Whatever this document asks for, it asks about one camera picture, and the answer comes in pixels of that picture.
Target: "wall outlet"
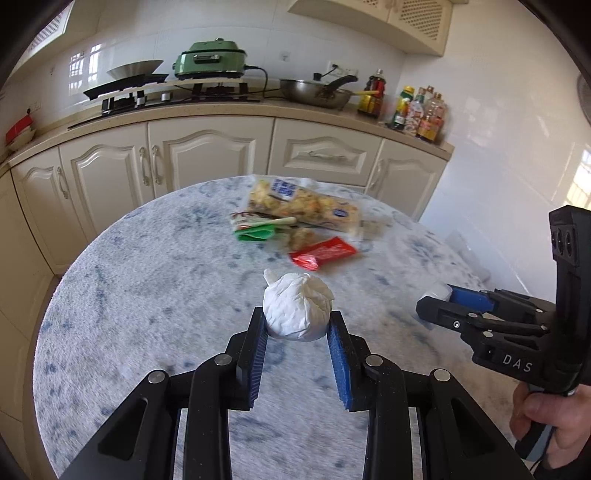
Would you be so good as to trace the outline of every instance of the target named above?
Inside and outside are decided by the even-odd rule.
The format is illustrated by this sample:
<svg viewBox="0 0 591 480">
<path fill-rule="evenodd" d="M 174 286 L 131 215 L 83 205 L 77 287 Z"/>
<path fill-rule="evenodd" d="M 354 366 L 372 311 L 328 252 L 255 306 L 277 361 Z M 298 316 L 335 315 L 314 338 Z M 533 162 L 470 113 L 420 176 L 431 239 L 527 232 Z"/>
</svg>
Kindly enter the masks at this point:
<svg viewBox="0 0 591 480">
<path fill-rule="evenodd" d="M 348 66 L 344 63 L 339 63 L 338 61 L 329 61 L 328 64 L 326 65 L 326 70 L 324 72 L 322 72 L 322 74 L 325 74 L 326 72 L 329 72 L 332 69 L 334 69 L 335 65 L 336 65 L 335 70 L 333 72 L 329 73 L 326 77 L 322 78 L 324 81 L 332 82 L 333 80 L 339 79 L 339 78 L 344 77 L 346 75 L 357 76 L 359 74 L 359 69 Z"/>
</svg>

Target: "screw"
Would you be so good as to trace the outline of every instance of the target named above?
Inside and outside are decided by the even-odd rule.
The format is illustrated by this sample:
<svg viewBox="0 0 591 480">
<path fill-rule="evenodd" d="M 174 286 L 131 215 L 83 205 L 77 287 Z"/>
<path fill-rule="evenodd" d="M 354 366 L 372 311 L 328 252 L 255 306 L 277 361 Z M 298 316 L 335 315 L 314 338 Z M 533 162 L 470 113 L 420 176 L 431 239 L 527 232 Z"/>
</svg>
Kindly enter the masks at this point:
<svg viewBox="0 0 591 480">
<path fill-rule="evenodd" d="M 148 375 L 148 382 L 160 383 L 165 378 L 166 374 L 162 370 L 154 370 L 153 372 L 150 372 L 150 374 Z"/>
<path fill-rule="evenodd" d="M 223 367 L 224 365 L 230 365 L 232 363 L 232 357 L 227 353 L 220 353 L 216 358 L 213 359 L 216 365 Z"/>
<path fill-rule="evenodd" d="M 433 376 L 436 380 L 439 380 L 440 382 L 447 382 L 452 377 L 450 372 L 444 370 L 443 368 L 438 368 L 437 370 L 435 370 L 433 372 Z"/>
<path fill-rule="evenodd" d="M 368 355 L 365 358 L 365 363 L 368 364 L 370 367 L 379 367 L 381 364 L 384 363 L 382 357 L 379 355 Z"/>
</svg>

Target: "round table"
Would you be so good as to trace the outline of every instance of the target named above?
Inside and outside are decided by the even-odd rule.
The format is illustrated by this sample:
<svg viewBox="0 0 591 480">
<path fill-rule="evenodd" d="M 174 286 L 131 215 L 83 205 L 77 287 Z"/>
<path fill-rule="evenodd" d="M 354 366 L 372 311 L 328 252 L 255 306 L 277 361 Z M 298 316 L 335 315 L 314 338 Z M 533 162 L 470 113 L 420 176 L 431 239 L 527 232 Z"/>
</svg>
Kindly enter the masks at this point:
<svg viewBox="0 0 591 480">
<path fill-rule="evenodd" d="M 265 268 L 298 271 L 271 244 L 232 235 L 229 215 L 254 181 L 208 181 L 150 202 L 99 235 L 64 275 L 34 361 L 38 425 L 57 475 L 148 372 L 190 371 L 223 352 L 262 305 Z M 474 365 L 457 333 L 414 312 L 437 280 L 480 288 L 469 267 L 395 209 L 344 187 L 316 187 L 357 201 L 372 225 L 357 257 L 315 273 L 350 333 L 403 369 L 448 369 L 509 436 L 513 380 Z M 235 479 L 361 478 L 367 413 L 343 409 L 325 338 L 269 338 L 259 398 L 229 422 Z"/>
</svg>

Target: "human hand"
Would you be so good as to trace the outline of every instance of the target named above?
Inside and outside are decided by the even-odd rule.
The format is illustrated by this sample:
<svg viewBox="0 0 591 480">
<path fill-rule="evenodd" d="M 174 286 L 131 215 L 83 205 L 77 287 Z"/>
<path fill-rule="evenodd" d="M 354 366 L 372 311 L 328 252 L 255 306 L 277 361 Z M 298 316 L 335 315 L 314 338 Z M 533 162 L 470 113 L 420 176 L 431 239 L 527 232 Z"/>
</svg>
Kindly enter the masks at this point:
<svg viewBox="0 0 591 480">
<path fill-rule="evenodd" d="M 520 382 L 513 392 L 513 414 L 509 426 L 521 440 L 536 421 L 556 427 L 545 462 L 559 468 L 575 460 L 591 434 L 591 387 L 579 385 L 569 397 L 546 393 L 530 394 L 527 384 Z"/>
</svg>

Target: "condiment bottle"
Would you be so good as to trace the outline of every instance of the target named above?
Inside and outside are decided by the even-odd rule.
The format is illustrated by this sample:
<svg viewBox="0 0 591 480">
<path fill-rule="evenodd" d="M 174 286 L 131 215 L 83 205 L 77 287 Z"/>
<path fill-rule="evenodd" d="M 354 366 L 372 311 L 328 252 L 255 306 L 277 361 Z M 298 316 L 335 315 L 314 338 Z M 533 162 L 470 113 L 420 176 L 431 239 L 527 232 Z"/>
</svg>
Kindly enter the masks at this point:
<svg viewBox="0 0 591 480">
<path fill-rule="evenodd" d="M 408 114 L 408 105 L 413 101 L 414 88 L 406 85 L 400 92 L 398 102 L 396 102 L 396 112 L 392 121 L 388 125 L 389 128 L 394 130 L 402 131 L 404 129 L 404 122 Z"/>
<path fill-rule="evenodd" d="M 404 133 L 407 135 L 417 136 L 418 126 L 421 123 L 421 118 L 425 113 L 423 103 L 425 101 L 425 89 L 419 88 L 415 99 L 410 102 L 408 106 L 408 115 L 404 122 Z"/>
<path fill-rule="evenodd" d="M 359 101 L 357 111 L 374 118 L 379 117 L 384 102 L 385 87 L 386 80 L 384 79 L 384 71 L 378 69 L 375 75 L 369 77 L 365 90 L 377 90 L 379 93 L 376 93 L 375 95 L 363 95 Z"/>
<path fill-rule="evenodd" d="M 435 142 L 437 133 L 443 125 L 445 116 L 445 103 L 441 99 L 441 93 L 436 93 L 435 97 L 425 105 L 425 114 L 418 127 L 417 137 L 429 143 Z"/>
<path fill-rule="evenodd" d="M 431 85 L 427 87 L 427 91 L 425 92 L 425 104 L 427 104 L 427 102 L 434 97 L 434 91 L 435 88 L 433 88 Z"/>
</svg>

